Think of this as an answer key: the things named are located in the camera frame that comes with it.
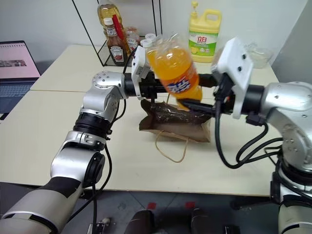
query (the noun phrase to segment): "yellow dish soap bottle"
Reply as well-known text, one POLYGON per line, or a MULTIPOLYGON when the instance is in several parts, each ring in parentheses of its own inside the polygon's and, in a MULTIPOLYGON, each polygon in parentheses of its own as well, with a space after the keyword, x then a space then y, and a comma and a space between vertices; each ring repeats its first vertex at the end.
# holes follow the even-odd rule
POLYGON ((197 1, 192 1, 194 11, 190 18, 189 47, 195 62, 212 62, 215 54, 215 46, 220 30, 221 12, 206 9, 201 17, 198 17, 197 1))

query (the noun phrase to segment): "bottle cap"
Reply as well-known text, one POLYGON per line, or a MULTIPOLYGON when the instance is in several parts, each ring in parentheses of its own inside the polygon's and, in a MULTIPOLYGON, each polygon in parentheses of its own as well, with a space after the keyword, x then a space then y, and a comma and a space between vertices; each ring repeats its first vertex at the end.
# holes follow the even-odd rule
POLYGON ((143 48, 149 48, 153 45, 153 42, 151 39, 144 39, 144 40, 141 40, 141 46, 143 48))
POLYGON ((145 39, 154 40, 155 38, 156 38, 156 35, 154 33, 148 33, 145 35, 145 39))
POLYGON ((105 25, 112 25, 113 23, 113 19, 112 18, 104 18, 104 24, 105 25))
POLYGON ((192 1, 192 7, 193 7, 194 10, 195 10, 196 7, 198 7, 198 1, 192 1))
POLYGON ((129 26, 125 28, 126 32, 137 33, 137 28, 129 26))

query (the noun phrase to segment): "green label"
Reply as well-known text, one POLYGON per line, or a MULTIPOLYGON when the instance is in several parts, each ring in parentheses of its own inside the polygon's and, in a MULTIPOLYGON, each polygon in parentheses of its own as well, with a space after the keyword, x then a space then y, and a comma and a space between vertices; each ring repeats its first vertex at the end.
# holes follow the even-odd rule
POLYGON ((190 31, 189 47, 192 55, 213 56, 218 33, 197 33, 190 31))

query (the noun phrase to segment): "orange soda bottle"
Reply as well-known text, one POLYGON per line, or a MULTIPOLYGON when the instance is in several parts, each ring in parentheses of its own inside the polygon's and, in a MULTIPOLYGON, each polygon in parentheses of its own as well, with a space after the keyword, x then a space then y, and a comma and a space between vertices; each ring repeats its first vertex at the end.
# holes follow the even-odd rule
POLYGON ((201 101, 199 76, 191 53, 176 36, 167 41, 160 39, 147 51, 147 58, 160 82, 176 99, 191 98, 201 101))

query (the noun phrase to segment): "white wall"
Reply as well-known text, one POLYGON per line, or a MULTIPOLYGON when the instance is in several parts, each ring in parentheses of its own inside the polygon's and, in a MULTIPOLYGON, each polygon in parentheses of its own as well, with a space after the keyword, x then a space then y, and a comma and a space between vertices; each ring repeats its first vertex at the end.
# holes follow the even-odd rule
MULTIPOLYGON (((274 52, 273 62, 307 0, 198 0, 198 3, 199 15, 207 8, 222 12, 218 48, 239 36, 244 43, 255 41, 271 49, 274 52)), ((162 0, 161 10, 163 33, 178 32, 187 38, 191 0, 162 0)))
POLYGON ((312 1, 308 1, 272 68, 280 82, 312 84, 312 1))
MULTIPOLYGON (((112 2, 118 6, 124 26, 136 26, 143 35, 155 32, 151 0, 112 2)), ((95 44, 102 45, 105 37, 97 1, 75 3, 95 44)), ((69 44, 90 44, 71 0, 0 0, 0 41, 7 40, 26 41, 34 60, 48 63, 69 44)))
MULTIPOLYGON (((96 45, 104 41, 96 0, 75 0, 96 45)), ((134 25, 144 35, 154 32, 151 0, 112 0, 124 26, 134 25)), ((307 0, 199 0, 198 11, 223 13, 218 46, 239 35, 256 40, 277 54, 295 25, 307 0)), ((191 0, 161 0, 166 35, 187 35, 191 0)), ((70 0, 0 0, 0 41, 25 40, 36 62, 55 60, 73 43, 90 44, 70 0)))

